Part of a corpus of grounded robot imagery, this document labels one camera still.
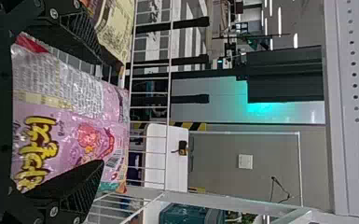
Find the white pegboard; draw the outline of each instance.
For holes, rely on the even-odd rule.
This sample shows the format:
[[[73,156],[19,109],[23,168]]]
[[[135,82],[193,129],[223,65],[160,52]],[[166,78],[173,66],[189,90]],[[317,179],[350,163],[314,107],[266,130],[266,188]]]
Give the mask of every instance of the white pegboard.
[[[359,217],[359,0],[335,0],[328,1],[326,4],[329,5],[329,7],[325,6],[324,10],[327,50],[326,84],[329,93],[327,102],[330,117],[328,124],[331,132],[330,150],[332,150],[329,160],[332,161],[331,178],[334,185],[332,194],[336,197],[336,209],[341,210],[338,213],[348,213],[348,215]],[[330,20],[329,13],[336,13],[336,19]],[[332,28],[337,28],[337,40],[332,39],[333,35],[329,35],[333,32],[329,30]],[[336,73],[332,72],[336,66],[333,64],[335,60],[332,60],[334,54],[338,56]],[[335,79],[336,83],[332,78],[335,75],[338,76]],[[335,139],[339,138],[343,145],[335,142]],[[346,200],[341,200],[339,195],[346,197]]]

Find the wall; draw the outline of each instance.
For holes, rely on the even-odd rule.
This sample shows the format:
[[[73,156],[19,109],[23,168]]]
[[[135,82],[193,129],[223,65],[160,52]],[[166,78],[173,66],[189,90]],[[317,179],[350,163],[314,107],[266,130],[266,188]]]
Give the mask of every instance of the wall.
[[[301,132],[304,204],[330,210],[324,126],[209,125],[208,131]],[[268,201],[270,177],[275,175],[298,195],[297,142],[292,136],[194,134],[194,169],[189,186],[218,194]],[[254,155],[254,170],[238,169],[238,155]],[[282,197],[275,186],[273,201]],[[289,201],[298,204],[298,199]]]

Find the printed cartoon character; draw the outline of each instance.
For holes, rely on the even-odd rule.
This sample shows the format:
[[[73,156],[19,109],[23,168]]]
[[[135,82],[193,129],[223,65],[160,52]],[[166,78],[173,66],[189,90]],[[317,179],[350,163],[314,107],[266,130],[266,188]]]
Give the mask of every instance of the printed cartoon character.
[[[98,149],[101,146],[102,134],[95,130],[87,123],[81,124],[77,130],[78,138],[77,142],[84,148],[85,154],[83,157],[77,160],[76,166],[85,164],[89,161],[102,160],[106,156],[110,155],[114,151],[115,137],[110,133],[109,129],[104,129],[106,136],[108,137],[107,148],[104,148],[102,153],[97,155]]]
[[[94,152],[101,143],[101,133],[87,123],[80,124],[77,142],[85,149],[86,154]]]

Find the yellow and black stripe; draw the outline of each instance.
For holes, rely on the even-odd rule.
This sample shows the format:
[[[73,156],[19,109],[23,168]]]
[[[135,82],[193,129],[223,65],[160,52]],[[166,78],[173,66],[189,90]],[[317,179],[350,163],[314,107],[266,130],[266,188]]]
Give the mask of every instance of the yellow and black stripe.
[[[186,128],[189,131],[199,131],[205,132],[206,131],[206,123],[199,123],[199,122],[171,122],[172,126],[175,127],[182,127]]]
[[[137,123],[133,125],[134,129],[144,129],[148,123]],[[206,131],[206,123],[200,123],[200,122],[170,122],[171,126],[175,127],[181,127],[186,128],[189,131],[199,131],[199,132],[205,132]]]

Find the electrical cable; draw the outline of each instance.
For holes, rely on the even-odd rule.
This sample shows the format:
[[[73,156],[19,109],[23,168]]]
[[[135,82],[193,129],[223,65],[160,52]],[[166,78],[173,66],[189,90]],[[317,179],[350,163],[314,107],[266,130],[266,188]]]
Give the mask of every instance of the electrical cable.
[[[269,196],[269,201],[270,201],[270,202],[272,202],[272,196],[274,195],[274,185],[275,185],[275,183],[281,188],[281,190],[282,190],[284,193],[287,194],[286,199],[280,200],[280,201],[278,201],[278,203],[283,203],[283,202],[286,202],[286,201],[288,201],[288,200],[294,198],[294,197],[291,196],[290,192],[287,191],[287,190],[282,186],[282,184],[279,182],[279,180],[278,180],[275,176],[272,176],[272,177],[271,177],[271,180],[272,180],[272,182],[271,182],[271,192],[270,192],[270,196]]]
[[[272,202],[272,196],[274,195],[274,184],[275,184],[275,181],[272,179],[272,182],[271,182],[271,192],[270,192],[270,196],[269,196],[269,202],[270,202],[270,203]]]

